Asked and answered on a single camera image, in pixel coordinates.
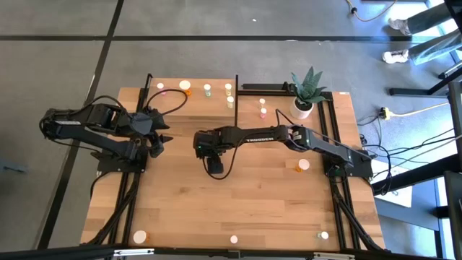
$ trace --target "yellow plug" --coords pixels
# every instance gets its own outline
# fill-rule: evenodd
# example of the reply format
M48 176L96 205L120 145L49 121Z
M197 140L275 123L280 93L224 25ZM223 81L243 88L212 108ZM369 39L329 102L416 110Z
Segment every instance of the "yellow plug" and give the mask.
M378 114L382 119L388 120L391 117L391 112L388 108L381 108Z

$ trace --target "extension cord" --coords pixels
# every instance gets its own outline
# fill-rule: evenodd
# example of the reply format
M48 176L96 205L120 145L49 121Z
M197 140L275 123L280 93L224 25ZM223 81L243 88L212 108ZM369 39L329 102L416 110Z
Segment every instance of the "extension cord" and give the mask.
M394 4L396 4L397 1L398 1L398 0L394 0L393 3L390 4L390 6L386 7L380 14L376 15L375 17L370 18L370 19L362 19L361 17L359 17L359 15L358 15L358 13L357 13L357 12L358 12L358 8L354 7L354 6L353 6L353 3L352 3L350 0L346 0L346 2L348 3L349 7L351 8L351 9L350 9L350 12L351 12L352 14L354 14L355 17L356 17L359 21L361 21L361 22L370 22L370 21L372 21L372 20L375 20L375 19L379 18L382 14L385 14Z
M413 112L409 112L409 113L404 113L404 114L395 114L393 112L390 111L389 108L387 107L382 107L380 108L380 112L378 113L378 116L381 118L381 119L384 119L384 120L389 120L390 118L392 117L405 117L405 116L412 116L412 115L415 115L417 113L421 113L421 112L424 112L424 111L428 111L430 109L433 109L433 108L437 108L437 107L440 107L442 105L447 105L449 104L449 102L445 102L445 103L441 103L441 104L438 104L438 105L432 105L428 108L423 108L421 110L416 110L416 111L413 111Z

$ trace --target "small bottle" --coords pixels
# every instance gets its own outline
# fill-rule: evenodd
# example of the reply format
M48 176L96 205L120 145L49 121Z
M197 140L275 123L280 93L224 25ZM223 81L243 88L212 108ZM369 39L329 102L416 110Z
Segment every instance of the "small bottle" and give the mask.
M227 101L227 104L228 104L228 108L232 108L232 106L234 105L234 98L233 97L226 97L226 101Z
M159 91L163 91L163 90L164 90L164 84L163 84L163 83L157 84L157 89L158 89Z
M232 235L231 238L230 238L230 241L231 243L237 243L237 236L236 235Z
M231 96L231 89L232 89L232 85L230 83L227 83L225 85L225 90L226 90L226 96Z
M310 167L310 162L308 162L308 160L306 160L306 159L301 159L301 160L298 161L297 166L295 166L295 170L298 173L301 173L304 170L308 170L309 167Z
M191 91L189 90L190 87L191 87L191 83L190 83L188 80L182 80L182 81L180 82L180 88L181 88L184 92L186 92L186 94L187 94L188 96L191 95Z
M265 100L263 98L260 98L260 108L264 108L265 107Z
M212 87L209 84L204 85L205 96L210 97L212 92L210 91Z
M266 116L266 108L260 109L260 118L263 119Z
M137 244L146 243L149 240L149 236L146 231L138 230L133 234L133 241Z
M324 240L327 240L329 238L329 234L326 231L318 233L318 238L322 238Z

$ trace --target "orange cup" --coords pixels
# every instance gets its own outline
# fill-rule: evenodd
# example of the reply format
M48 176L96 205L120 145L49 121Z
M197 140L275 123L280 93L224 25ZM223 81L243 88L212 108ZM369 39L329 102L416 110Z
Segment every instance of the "orange cup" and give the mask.
M301 159L298 161L298 164L295 166L295 170L298 173L301 173L304 170L308 170L309 167L310 167L310 162L308 162L308 160L306 159Z

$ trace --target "white pot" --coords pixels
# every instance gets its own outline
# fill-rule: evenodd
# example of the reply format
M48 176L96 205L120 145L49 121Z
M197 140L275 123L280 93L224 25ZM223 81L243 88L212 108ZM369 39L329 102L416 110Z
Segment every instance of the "white pot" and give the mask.
M303 111L303 110L298 109L298 107L295 105L296 100L297 100L297 98L294 99L294 102L292 102L292 104L290 106L290 113L296 119L305 119L305 118L307 118L310 115L311 111L313 111L313 108L315 107L314 104L311 104L310 110Z

